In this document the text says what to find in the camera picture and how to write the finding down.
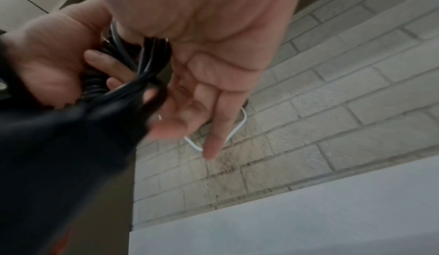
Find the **white cable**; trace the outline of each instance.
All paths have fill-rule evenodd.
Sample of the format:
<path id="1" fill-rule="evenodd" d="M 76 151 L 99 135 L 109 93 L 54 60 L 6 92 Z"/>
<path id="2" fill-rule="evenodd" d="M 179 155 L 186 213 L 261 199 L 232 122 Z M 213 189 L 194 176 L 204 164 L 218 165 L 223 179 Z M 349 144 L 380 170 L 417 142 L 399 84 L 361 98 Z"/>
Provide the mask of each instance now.
<path id="1" fill-rule="evenodd" d="M 247 122 L 247 112 L 244 108 L 241 108 L 242 113 L 244 114 L 244 119 L 242 119 L 242 121 L 239 123 L 238 126 L 236 126 L 236 128 L 234 128 L 232 130 L 232 132 L 229 134 L 229 136 L 227 136 L 227 139 L 225 140 L 225 142 L 229 141 L 229 139 L 235 135 L 235 133 L 237 133 L 240 128 L 242 128 L 242 126 Z M 192 146 L 192 148 L 194 148 L 195 150 L 202 152 L 203 148 L 197 146 L 192 140 L 190 140 L 187 137 L 184 137 L 184 140 L 186 140 L 187 143 L 189 143 L 190 146 Z"/>

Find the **brick wall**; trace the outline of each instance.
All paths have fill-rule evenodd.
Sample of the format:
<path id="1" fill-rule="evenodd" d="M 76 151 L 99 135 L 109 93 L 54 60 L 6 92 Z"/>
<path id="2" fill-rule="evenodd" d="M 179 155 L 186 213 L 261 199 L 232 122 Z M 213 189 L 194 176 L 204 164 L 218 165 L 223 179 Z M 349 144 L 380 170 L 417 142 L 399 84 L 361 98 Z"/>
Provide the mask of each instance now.
<path id="1" fill-rule="evenodd" d="M 439 0 L 320 0 L 292 18 L 219 158 L 139 147 L 134 229 L 436 155 L 438 85 Z"/>

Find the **hand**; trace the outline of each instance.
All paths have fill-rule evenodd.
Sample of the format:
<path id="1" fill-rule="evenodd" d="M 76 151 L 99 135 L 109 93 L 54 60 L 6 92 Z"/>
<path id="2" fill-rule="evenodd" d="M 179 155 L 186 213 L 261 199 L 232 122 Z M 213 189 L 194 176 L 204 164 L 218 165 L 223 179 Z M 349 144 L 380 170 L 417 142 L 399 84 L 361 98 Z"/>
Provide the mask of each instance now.
<path id="1" fill-rule="evenodd" d="M 177 139 L 210 118 L 215 158 L 282 39 L 298 0 L 105 0 L 132 43 L 168 38 L 174 74 L 151 139 Z"/>
<path id="2" fill-rule="evenodd" d="M 30 92 L 44 105 L 75 103 L 84 52 L 98 47 L 112 16 L 102 0 L 87 0 L 2 35 L 8 56 Z"/>

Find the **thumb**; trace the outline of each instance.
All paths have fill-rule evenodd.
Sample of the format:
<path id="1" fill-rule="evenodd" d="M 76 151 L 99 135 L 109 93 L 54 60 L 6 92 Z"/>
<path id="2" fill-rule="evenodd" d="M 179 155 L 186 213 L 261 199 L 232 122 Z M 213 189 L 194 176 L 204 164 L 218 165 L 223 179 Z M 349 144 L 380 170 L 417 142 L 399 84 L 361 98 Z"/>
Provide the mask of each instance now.
<path id="1" fill-rule="evenodd" d="M 112 15 L 103 0 L 86 0 L 70 5 L 61 12 L 96 32 L 101 32 L 112 20 Z"/>

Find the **black sleeve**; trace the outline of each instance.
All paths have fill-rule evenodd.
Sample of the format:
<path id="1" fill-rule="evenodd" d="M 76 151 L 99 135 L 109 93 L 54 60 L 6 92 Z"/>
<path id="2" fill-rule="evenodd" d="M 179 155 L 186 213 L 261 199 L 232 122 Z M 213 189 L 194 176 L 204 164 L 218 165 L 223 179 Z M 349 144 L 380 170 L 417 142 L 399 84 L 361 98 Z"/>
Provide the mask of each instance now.
<path id="1" fill-rule="evenodd" d="M 124 104 L 43 107 L 1 42 L 0 78 L 7 85 L 0 92 L 0 253 L 38 254 L 97 188 L 127 168 L 147 130 Z"/>

